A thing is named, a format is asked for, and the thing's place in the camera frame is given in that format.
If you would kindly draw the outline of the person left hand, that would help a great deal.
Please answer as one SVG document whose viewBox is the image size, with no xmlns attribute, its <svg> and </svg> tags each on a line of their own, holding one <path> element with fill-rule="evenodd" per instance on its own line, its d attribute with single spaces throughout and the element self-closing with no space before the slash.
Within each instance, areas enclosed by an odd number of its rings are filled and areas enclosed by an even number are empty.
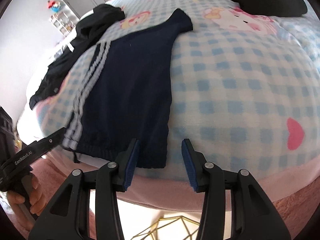
<svg viewBox="0 0 320 240">
<path fill-rule="evenodd" d="M 22 218 L 24 213 L 19 205 L 25 202 L 25 198 L 15 191 L 8 191 L 7 200 L 13 212 L 18 217 Z M 41 214 L 47 204 L 42 186 L 38 178 L 33 173 L 31 174 L 31 192 L 29 193 L 29 203 L 31 204 L 30 213 L 37 216 Z"/>
</svg>

